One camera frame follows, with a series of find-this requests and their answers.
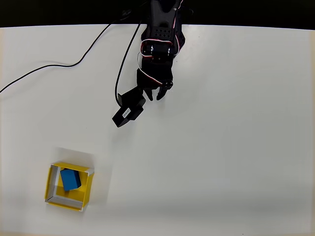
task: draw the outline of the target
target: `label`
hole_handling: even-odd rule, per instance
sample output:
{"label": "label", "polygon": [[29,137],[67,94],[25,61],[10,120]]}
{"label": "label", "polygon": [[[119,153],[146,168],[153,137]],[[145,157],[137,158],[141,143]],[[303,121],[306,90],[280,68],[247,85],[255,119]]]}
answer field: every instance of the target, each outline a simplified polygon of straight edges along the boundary
{"label": "label", "polygon": [[127,108],[127,110],[123,113],[123,118],[126,118],[130,112],[131,110]]}

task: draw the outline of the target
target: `black background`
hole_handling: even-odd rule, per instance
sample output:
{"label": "black background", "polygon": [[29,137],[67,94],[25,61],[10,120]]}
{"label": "black background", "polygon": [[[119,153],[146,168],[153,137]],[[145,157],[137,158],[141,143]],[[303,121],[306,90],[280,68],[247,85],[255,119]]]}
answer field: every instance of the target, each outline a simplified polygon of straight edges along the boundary
{"label": "black background", "polygon": [[[0,27],[107,24],[144,1],[2,0]],[[183,24],[315,30],[315,0],[184,0],[183,6]],[[121,23],[137,24],[145,10]]]}

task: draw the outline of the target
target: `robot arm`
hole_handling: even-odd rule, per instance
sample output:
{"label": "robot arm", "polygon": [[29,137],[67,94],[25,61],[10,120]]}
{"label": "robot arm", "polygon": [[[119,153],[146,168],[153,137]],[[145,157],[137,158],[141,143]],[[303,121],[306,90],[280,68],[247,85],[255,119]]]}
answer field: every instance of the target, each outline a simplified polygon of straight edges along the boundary
{"label": "robot arm", "polygon": [[157,100],[173,86],[173,59],[185,44],[180,8],[183,0],[151,0],[147,28],[141,35],[142,66],[137,70],[137,87],[118,94],[121,108],[113,121],[120,127],[135,120],[143,111],[143,92],[153,101],[152,90],[159,88]]}

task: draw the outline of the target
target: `blue block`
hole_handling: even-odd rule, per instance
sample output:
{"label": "blue block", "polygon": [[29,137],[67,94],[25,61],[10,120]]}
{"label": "blue block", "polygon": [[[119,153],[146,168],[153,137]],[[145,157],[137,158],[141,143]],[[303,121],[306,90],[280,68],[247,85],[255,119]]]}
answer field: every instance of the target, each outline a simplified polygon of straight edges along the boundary
{"label": "blue block", "polygon": [[81,186],[80,176],[78,171],[64,169],[60,171],[61,179],[63,180],[63,188],[65,191],[76,189]]}

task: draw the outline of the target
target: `white table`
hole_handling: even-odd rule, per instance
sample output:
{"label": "white table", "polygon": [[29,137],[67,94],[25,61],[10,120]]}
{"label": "white table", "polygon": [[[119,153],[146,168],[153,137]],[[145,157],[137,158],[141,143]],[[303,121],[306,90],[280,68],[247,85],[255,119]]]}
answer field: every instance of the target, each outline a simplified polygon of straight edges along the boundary
{"label": "white table", "polygon": [[[1,87],[53,61],[77,62],[103,27],[3,29]],[[172,90],[161,101],[147,99],[136,121],[117,128],[115,81],[135,28],[111,26],[77,67],[44,69],[1,95],[3,230],[310,232],[311,33],[183,26],[186,45],[174,60]],[[119,93],[136,85],[144,28],[125,61]],[[84,213],[44,203],[49,164],[61,159],[95,167]]]}

